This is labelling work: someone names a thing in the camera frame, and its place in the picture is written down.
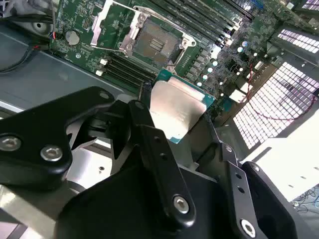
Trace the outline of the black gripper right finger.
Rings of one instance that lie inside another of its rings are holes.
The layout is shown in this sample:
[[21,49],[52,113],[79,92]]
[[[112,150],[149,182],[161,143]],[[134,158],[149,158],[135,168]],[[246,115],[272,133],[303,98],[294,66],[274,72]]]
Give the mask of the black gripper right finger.
[[237,239],[296,239],[296,212],[255,163],[239,166],[234,150],[223,143],[204,116],[209,147],[204,174],[214,178],[223,193],[223,207]]

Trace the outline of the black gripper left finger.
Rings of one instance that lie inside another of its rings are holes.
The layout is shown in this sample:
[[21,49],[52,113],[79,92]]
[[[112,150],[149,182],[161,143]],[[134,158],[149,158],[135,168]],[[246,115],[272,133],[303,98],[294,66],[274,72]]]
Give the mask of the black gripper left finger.
[[55,189],[66,178],[71,151],[102,133],[124,164],[134,149],[145,156],[170,149],[142,102],[124,103],[102,88],[89,87],[1,120],[0,181]]

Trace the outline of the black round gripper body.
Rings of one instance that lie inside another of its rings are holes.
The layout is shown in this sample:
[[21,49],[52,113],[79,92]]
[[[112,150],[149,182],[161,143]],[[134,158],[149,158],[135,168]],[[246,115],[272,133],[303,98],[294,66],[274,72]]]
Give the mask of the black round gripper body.
[[214,180],[180,169],[170,149],[134,149],[116,174],[78,194],[60,213],[56,239],[239,239],[249,213],[247,177],[226,163]]

